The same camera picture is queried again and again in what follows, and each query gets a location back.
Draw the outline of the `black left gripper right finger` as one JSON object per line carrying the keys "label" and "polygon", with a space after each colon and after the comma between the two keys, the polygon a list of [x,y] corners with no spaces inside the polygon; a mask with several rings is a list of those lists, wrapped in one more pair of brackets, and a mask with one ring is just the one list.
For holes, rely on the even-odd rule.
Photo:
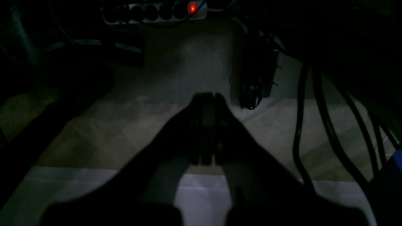
{"label": "black left gripper right finger", "polygon": [[221,94],[215,96],[215,152],[233,206],[227,226],[366,226],[366,215],[316,195],[264,150],[237,120]]}

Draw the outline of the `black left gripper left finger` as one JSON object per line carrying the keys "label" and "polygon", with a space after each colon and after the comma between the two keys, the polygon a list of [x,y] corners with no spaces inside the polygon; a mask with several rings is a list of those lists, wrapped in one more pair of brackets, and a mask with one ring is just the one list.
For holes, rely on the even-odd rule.
{"label": "black left gripper left finger", "polygon": [[215,97],[195,94],[114,177],[79,198],[53,204],[43,226],[182,226],[173,204],[181,177],[205,152],[202,136],[215,127]]}

